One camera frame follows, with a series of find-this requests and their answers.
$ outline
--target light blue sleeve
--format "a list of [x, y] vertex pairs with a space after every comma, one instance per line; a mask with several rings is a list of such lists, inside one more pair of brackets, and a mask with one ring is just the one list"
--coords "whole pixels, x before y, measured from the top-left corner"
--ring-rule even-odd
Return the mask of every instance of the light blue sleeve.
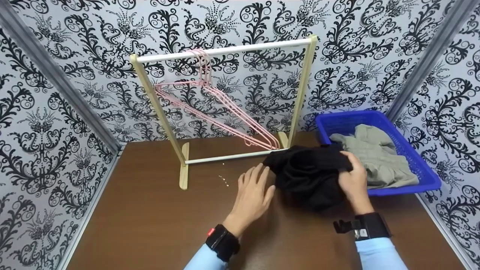
[[356, 241], [363, 270], [407, 270], [390, 238]]
[[225, 270], [227, 263], [220, 260], [216, 253], [203, 244], [183, 270]]

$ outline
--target blue basket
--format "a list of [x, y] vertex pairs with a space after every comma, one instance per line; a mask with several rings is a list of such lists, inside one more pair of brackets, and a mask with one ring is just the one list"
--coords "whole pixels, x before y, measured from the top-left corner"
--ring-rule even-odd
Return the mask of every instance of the blue basket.
[[390, 136], [395, 143], [397, 154], [407, 158], [410, 170], [418, 176], [418, 185], [369, 189], [369, 195], [387, 196], [408, 194], [440, 188], [441, 182], [438, 175], [432, 171], [415, 149], [410, 146], [407, 140], [381, 112], [374, 110], [358, 110], [319, 114], [316, 117], [315, 122], [320, 131], [320, 142], [322, 144], [332, 144], [329, 136], [333, 133], [340, 133], [343, 135], [355, 134], [355, 127], [359, 124], [367, 124], [380, 128]]

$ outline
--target wooden table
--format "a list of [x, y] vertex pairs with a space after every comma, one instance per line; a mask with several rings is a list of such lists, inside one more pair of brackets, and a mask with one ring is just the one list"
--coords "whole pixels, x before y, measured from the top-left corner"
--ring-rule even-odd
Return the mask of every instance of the wooden table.
[[[314, 133], [299, 133], [296, 140], [316, 145]], [[191, 158], [258, 150], [236, 137], [188, 141]], [[182, 191], [180, 163], [168, 141], [128, 144], [68, 270], [182, 269], [207, 231], [230, 212], [238, 176], [263, 159], [191, 165], [189, 188]], [[410, 270], [463, 269], [414, 195], [374, 197], [372, 202]], [[360, 269], [351, 235], [336, 234], [332, 226], [352, 216], [346, 203], [312, 214], [286, 205], [277, 192], [266, 215], [245, 232], [230, 268]]]

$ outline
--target wooden frame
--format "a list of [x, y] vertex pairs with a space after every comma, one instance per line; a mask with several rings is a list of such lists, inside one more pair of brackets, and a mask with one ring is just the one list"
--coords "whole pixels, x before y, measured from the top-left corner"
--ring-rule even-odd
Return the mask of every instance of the wooden frame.
[[269, 43], [262, 43], [262, 44], [251, 44], [251, 45], [205, 50], [205, 52], [209, 55], [219, 55], [219, 54], [227, 54], [227, 53], [235, 53], [235, 52], [251, 51], [251, 50], [293, 47], [293, 46], [302, 46], [302, 45], [307, 46], [305, 50], [303, 68], [300, 75], [299, 89], [298, 89], [297, 96], [295, 98], [295, 106], [293, 108], [292, 123], [290, 125], [289, 136], [287, 136], [287, 134], [284, 132], [278, 133], [278, 138], [283, 148], [277, 149], [277, 150], [266, 150], [266, 151], [252, 152], [252, 153], [227, 155], [227, 156], [219, 156], [219, 157], [195, 159], [195, 160], [189, 159], [189, 151], [190, 151], [189, 143], [185, 143], [183, 144], [182, 147], [180, 147], [180, 144], [178, 143], [178, 140], [176, 139], [175, 134], [172, 131], [172, 128], [167, 120], [165, 112], [163, 111], [163, 108], [162, 108], [162, 105], [160, 104], [158, 96], [155, 93], [155, 89], [152, 83], [150, 82], [150, 80], [148, 79], [148, 76], [145, 71], [145, 67], [143, 65], [143, 63], [147, 63], [147, 62], [195, 57], [195, 55], [188, 51], [172, 53], [172, 54], [164, 54], [164, 55], [149, 55], [149, 56], [142, 56], [142, 57], [138, 57], [138, 55], [136, 54], [130, 55], [130, 61], [132, 62], [133, 68], [137, 72], [138, 78], [142, 83], [142, 86], [145, 88], [148, 98], [152, 103], [152, 106], [155, 109], [155, 112], [158, 115], [158, 119], [162, 123], [162, 126], [165, 129], [165, 132], [167, 133], [168, 140], [172, 144], [173, 149], [175, 150], [175, 154], [179, 158], [179, 161], [180, 161], [179, 185], [181, 189], [186, 190], [188, 188], [189, 164], [260, 156], [260, 155], [269, 154], [272, 151], [279, 151], [279, 150], [290, 148], [295, 138], [295, 133], [297, 131], [298, 124], [299, 124], [300, 111], [304, 101], [305, 90], [307, 89], [308, 78], [310, 77], [310, 70], [312, 67], [312, 61], [313, 61], [313, 55], [315, 52], [316, 43], [317, 43], [317, 36], [311, 35], [308, 38], [297, 39], [297, 40], [269, 42]]

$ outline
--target wrist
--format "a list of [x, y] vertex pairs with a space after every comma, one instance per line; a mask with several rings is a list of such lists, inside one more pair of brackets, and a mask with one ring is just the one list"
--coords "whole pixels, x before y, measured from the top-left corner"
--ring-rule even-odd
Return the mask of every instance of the wrist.
[[350, 200], [350, 204], [352, 205], [355, 215], [375, 212], [368, 196], [353, 198]]
[[236, 238], [239, 238], [243, 231], [248, 227], [248, 224], [246, 224], [245, 221], [233, 214], [229, 214], [223, 221], [222, 225]]

